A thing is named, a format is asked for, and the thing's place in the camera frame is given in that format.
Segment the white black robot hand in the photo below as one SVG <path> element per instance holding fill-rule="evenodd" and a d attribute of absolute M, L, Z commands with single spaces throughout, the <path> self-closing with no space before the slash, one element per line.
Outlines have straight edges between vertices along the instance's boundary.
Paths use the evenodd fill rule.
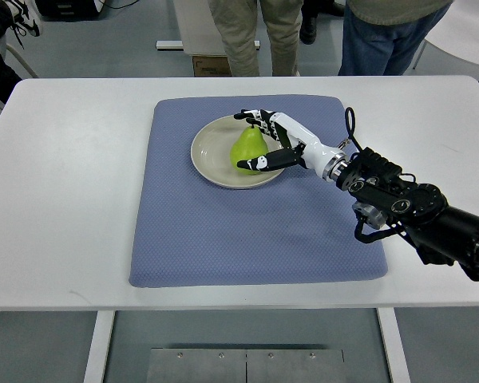
<path fill-rule="evenodd" d="M 313 132 L 285 113 L 244 109 L 234 118 L 258 126 L 261 133 L 282 145 L 274 152 L 238 161 L 239 168 L 271 172 L 298 164 L 331 182 L 336 180 L 340 169 L 346 167 L 346 153 L 342 149 L 326 146 Z"/>

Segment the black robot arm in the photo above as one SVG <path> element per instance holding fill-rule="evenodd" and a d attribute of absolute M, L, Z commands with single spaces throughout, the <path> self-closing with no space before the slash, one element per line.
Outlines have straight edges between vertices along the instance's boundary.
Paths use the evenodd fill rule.
<path fill-rule="evenodd" d="M 450 206 L 437 186 L 417 183 L 413 174 L 371 148 L 355 147 L 335 181 L 356 200 L 355 238 L 372 243 L 399 235 L 424 264 L 458 263 L 479 282 L 479 216 Z"/>

